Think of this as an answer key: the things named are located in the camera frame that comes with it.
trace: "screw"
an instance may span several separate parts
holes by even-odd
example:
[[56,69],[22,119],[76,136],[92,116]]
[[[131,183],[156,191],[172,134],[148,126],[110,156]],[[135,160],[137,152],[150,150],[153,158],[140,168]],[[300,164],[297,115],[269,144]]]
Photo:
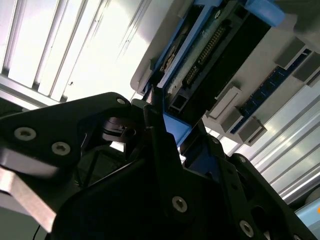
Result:
[[63,141],[55,142],[54,144],[52,144],[51,149],[54,154],[60,156],[68,155],[71,150],[70,146]]
[[215,144],[219,144],[219,140],[216,139],[214,136],[211,137],[212,141],[215,143]]
[[239,225],[242,231],[245,233],[245,235],[247,235],[249,238],[252,238],[255,235],[254,230],[252,229],[250,224],[245,220],[241,220]]
[[186,201],[180,196],[174,196],[172,198],[172,205],[180,213],[185,213],[188,209]]
[[120,103],[120,104],[126,104],[126,102],[123,99],[119,98],[119,97],[116,99],[116,101],[118,103]]
[[242,163],[246,163],[246,159],[243,156],[239,156],[239,159],[241,160]]
[[14,136],[21,141],[30,141],[36,138],[37,133],[30,127],[19,127],[14,130]]
[[214,19],[217,19],[220,17],[220,14],[221,14],[221,10],[217,11],[215,16],[214,16]]

